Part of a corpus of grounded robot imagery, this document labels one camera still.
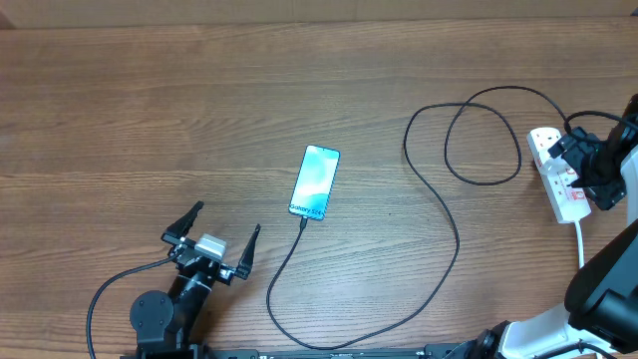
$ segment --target wooden tabletop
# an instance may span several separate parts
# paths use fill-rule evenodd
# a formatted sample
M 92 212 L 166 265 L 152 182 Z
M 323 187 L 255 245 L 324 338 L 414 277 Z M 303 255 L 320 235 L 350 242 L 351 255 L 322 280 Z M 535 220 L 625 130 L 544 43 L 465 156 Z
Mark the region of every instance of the wooden tabletop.
M 250 278 L 215 285 L 198 325 L 215 348 L 298 349 L 271 323 L 265 292 L 295 238 L 288 214 L 304 148 L 342 159 L 324 221 L 308 224 L 273 292 L 282 325 L 338 344 L 410 314 L 455 248 L 401 140 L 411 114 L 499 85 L 545 92 L 566 113 L 621 114 L 638 92 L 638 19 L 423 21 L 0 32 L 0 357 L 86 358 L 98 287 L 165 257 L 162 231 L 197 200 L 191 230 L 238 259 L 261 223 Z M 560 303 L 576 271 L 572 225 L 557 224 L 526 134 L 561 128 L 539 97 L 478 102 L 506 115 L 520 174 L 479 187 L 443 161 L 454 109 L 423 113 L 411 158 L 457 221 L 461 253 L 430 306 L 357 348 L 460 342 Z M 615 124 L 580 122 L 606 137 Z M 505 126 L 467 110 L 452 132 L 464 176 L 515 170 Z M 583 220 L 590 258 L 625 225 L 625 205 Z M 172 265 L 122 279 L 96 308 L 99 358 L 135 350 L 129 309 L 167 290 Z

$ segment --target phone screen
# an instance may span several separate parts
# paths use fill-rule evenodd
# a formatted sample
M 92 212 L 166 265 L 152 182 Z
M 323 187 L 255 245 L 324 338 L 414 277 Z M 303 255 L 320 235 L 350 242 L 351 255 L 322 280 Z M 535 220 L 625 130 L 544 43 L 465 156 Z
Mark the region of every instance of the phone screen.
M 317 146 L 306 148 L 288 211 L 316 220 L 323 219 L 340 156 L 335 150 Z

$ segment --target white power cord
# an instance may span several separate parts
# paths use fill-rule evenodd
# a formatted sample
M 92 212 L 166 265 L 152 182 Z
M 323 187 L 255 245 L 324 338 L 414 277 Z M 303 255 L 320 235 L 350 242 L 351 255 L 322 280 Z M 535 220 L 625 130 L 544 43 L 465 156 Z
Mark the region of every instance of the white power cord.
M 580 221 L 575 221 L 576 237 L 578 238 L 578 268 L 582 268 L 585 265 L 585 250 L 582 244 L 582 230 L 580 229 Z

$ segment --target power outlet socket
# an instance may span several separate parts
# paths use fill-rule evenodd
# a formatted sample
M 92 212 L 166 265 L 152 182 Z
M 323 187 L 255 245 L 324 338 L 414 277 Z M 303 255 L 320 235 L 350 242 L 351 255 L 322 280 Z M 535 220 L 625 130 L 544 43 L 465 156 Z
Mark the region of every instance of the power outlet socket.
M 578 179 L 578 174 L 563 158 L 553 159 L 549 155 L 549 148 L 560 137 L 557 129 L 539 128 L 527 135 L 527 143 L 556 219 L 559 223 L 572 223 L 591 213 L 591 208 L 583 189 L 570 186 Z

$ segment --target wall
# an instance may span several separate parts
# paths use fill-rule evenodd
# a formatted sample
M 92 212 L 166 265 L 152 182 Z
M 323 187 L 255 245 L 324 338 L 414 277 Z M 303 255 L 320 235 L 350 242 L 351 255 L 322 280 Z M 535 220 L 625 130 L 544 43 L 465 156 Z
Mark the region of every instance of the wall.
M 638 0 L 0 0 L 16 28 L 629 16 Z

